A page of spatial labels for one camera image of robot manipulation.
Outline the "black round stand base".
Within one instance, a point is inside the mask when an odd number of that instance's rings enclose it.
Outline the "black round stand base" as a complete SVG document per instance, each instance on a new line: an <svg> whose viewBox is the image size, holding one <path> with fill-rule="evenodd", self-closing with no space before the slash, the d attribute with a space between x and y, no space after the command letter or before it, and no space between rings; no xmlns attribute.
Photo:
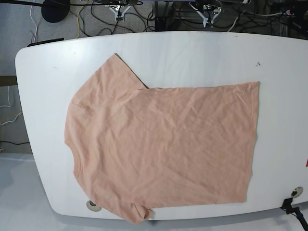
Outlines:
<svg viewBox="0 0 308 231"><path fill-rule="evenodd" d="M44 0L41 14L45 21L58 23L66 18L70 11L70 0Z"/></svg>

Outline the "peach pink T-shirt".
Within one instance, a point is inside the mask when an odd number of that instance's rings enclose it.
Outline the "peach pink T-shirt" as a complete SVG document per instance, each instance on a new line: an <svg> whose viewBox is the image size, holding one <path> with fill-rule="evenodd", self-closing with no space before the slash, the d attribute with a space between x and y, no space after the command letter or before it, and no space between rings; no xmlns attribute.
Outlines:
<svg viewBox="0 0 308 231"><path fill-rule="evenodd" d="M148 88L116 54L72 98L64 141L87 197L133 224L154 208L244 203L259 83Z"/></svg>

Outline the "black aluminium frame post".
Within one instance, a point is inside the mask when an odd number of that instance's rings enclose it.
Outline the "black aluminium frame post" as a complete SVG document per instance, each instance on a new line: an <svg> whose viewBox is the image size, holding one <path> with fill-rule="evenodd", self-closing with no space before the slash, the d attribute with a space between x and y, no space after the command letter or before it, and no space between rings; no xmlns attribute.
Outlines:
<svg viewBox="0 0 308 231"><path fill-rule="evenodd" d="M155 32L171 31L174 21L173 4L173 0L154 0L152 2Z"/></svg>

